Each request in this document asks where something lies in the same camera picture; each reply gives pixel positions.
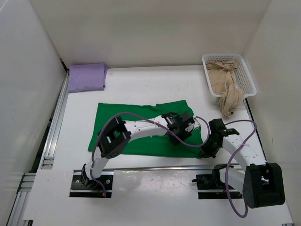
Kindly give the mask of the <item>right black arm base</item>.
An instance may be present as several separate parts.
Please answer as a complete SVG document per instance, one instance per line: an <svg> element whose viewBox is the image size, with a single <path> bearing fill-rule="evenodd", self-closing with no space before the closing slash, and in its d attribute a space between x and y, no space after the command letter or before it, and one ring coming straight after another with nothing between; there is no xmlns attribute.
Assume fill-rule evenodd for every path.
<svg viewBox="0 0 301 226"><path fill-rule="evenodd" d="M226 164L214 166L211 174L198 174L196 178L192 180L192 183L196 183L197 185L199 200L227 199L225 183L222 182L220 178L220 170L226 170ZM242 191L242 188L237 191L231 186L234 182L230 182L230 179L234 179L235 171L241 174L241 185L243 185L244 182L244 172L230 166L228 178L229 192L232 199L242 199L242 194L239 192Z"/></svg>

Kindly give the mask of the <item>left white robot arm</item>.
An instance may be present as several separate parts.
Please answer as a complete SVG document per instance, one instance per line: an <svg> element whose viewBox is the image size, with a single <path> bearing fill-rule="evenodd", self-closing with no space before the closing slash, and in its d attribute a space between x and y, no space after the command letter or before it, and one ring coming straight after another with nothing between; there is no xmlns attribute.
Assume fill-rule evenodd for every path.
<svg viewBox="0 0 301 226"><path fill-rule="evenodd" d="M93 146L89 163L81 172L81 182L87 188L102 186L100 176L109 159L122 154L128 143L152 136L168 136L169 140L178 144L200 128L197 119L189 112L182 115L166 113L152 119L141 118L139 121L126 121L121 113L113 116L99 131Z"/></svg>

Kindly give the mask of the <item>green t shirt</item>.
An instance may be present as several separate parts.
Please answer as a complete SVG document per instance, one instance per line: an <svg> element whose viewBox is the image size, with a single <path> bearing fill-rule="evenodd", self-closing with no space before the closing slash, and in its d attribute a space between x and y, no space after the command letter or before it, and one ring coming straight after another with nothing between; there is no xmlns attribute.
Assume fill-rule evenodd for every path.
<svg viewBox="0 0 301 226"><path fill-rule="evenodd" d="M194 115L186 100L152 105L125 105L98 103L94 130L87 150L93 151L97 135L110 117L120 112L131 112L145 118L154 118L165 113L182 114L189 112ZM145 137L130 142L122 152L126 155L145 155L171 158L199 159L199 148L188 147L181 143L174 145L167 136Z"/></svg>

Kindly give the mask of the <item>purple t shirt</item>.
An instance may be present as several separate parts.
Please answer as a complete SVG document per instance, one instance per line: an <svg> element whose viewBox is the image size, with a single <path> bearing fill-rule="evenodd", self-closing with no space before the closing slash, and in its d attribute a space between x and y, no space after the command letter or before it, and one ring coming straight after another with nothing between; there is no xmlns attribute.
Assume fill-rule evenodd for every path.
<svg viewBox="0 0 301 226"><path fill-rule="evenodd" d="M104 90L108 68L105 63L71 65L68 93Z"/></svg>

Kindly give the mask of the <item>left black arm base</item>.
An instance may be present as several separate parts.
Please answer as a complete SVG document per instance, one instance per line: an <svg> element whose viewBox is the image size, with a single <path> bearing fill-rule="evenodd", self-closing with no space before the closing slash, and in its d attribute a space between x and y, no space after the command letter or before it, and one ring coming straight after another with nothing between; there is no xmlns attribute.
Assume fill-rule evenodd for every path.
<svg viewBox="0 0 301 226"><path fill-rule="evenodd" d="M81 170L75 170L72 175L69 196L80 198L111 198L113 186L113 171L105 171L99 178L104 188L94 180L85 180Z"/></svg>

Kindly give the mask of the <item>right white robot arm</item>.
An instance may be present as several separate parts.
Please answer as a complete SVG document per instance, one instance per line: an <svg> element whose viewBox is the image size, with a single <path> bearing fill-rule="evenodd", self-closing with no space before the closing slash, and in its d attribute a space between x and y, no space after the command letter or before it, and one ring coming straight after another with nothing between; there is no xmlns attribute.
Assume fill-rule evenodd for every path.
<svg viewBox="0 0 301 226"><path fill-rule="evenodd" d="M243 198L251 208L282 205L285 192L281 167L269 163L257 155L235 129L228 129L222 119L209 122L211 133L201 147L202 157L215 157L220 149L231 154L241 167L217 165L211 174L197 175L196 182L201 192L230 189L232 198Z"/></svg>

